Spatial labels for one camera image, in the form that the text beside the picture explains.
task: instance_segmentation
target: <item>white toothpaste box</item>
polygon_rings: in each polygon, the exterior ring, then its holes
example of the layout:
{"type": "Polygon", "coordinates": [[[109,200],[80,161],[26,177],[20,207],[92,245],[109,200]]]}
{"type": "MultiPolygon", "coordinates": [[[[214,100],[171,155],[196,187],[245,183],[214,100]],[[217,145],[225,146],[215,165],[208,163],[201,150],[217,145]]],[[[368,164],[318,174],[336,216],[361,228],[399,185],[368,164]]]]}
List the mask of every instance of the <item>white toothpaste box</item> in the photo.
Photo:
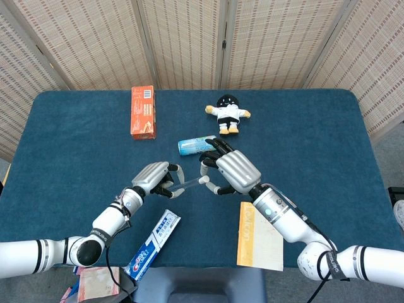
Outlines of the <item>white toothpaste box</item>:
{"type": "Polygon", "coordinates": [[[164,243],[177,226],[181,217],[170,210],[165,210],[146,242],[139,248],[133,259],[125,267],[125,272],[135,281],[140,281],[156,258],[164,243]]]}

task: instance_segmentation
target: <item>doll's feet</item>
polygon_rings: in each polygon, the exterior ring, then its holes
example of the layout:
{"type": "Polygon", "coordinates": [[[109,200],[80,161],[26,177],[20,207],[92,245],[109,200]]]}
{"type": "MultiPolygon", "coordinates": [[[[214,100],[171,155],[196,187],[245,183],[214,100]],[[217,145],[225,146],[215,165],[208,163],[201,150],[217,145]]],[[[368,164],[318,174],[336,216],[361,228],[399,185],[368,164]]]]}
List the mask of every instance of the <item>doll's feet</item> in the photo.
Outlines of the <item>doll's feet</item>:
{"type": "Polygon", "coordinates": [[[226,128],[223,128],[219,131],[219,134],[229,134],[229,131],[226,128]]]}
{"type": "Polygon", "coordinates": [[[238,128],[229,128],[229,133],[230,133],[230,134],[238,134],[238,133],[239,133],[239,129],[238,129],[238,128]]]}

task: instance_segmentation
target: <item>transparent tube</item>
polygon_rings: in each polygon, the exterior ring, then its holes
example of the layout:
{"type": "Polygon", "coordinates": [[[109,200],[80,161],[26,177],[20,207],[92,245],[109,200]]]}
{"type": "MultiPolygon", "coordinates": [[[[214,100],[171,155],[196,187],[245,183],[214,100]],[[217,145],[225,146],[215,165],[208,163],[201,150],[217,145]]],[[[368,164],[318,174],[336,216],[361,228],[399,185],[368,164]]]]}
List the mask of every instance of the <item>transparent tube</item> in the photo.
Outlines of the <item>transparent tube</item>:
{"type": "Polygon", "coordinates": [[[180,188],[187,189],[187,188],[190,188],[190,187],[193,187],[193,186],[205,184],[207,182],[209,182],[209,177],[207,175],[204,175],[203,177],[195,178],[193,180],[189,180],[189,181],[184,182],[182,184],[172,186],[169,189],[170,189],[170,191],[174,192],[174,191],[176,191],[176,190],[178,190],[180,188]]]}

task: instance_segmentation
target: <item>table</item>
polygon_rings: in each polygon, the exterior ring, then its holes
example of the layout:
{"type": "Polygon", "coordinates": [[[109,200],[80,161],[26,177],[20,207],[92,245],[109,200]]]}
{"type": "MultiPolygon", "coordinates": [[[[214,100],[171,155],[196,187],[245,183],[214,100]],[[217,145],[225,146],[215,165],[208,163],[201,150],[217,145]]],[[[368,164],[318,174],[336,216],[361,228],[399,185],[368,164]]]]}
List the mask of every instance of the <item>table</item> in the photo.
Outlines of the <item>table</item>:
{"type": "MultiPolygon", "coordinates": [[[[218,134],[208,104],[225,91],[156,91],[157,138],[129,134],[129,91],[45,92],[34,101],[0,199],[0,241],[88,235],[91,223],[146,164],[181,164],[199,175],[198,155],[179,140],[218,134]]],[[[404,249],[354,95],[345,90],[227,91],[251,112],[229,138],[270,182],[293,199],[340,249],[354,244],[404,249]]],[[[225,185],[213,173],[213,180],[225,185]]],[[[114,240],[124,266],[166,208],[182,217],[153,266],[233,267],[239,195],[193,187],[175,200],[148,196],[133,227],[114,240]]],[[[285,244],[296,266],[303,244],[285,244]]],[[[97,263],[105,265],[101,257],[97,263]]]]}

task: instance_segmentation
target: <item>orange snack box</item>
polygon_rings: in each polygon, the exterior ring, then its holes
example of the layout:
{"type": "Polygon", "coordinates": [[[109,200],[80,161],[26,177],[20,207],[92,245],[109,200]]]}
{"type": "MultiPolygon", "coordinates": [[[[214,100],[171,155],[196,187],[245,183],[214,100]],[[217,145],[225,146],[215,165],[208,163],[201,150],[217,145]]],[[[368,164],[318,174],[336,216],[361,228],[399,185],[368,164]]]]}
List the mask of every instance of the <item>orange snack box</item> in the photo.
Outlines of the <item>orange snack box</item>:
{"type": "Polygon", "coordinates": [[[152,85],[132,87],[131,135],[136,140],[156,138],[156,107],[152,85]]]}

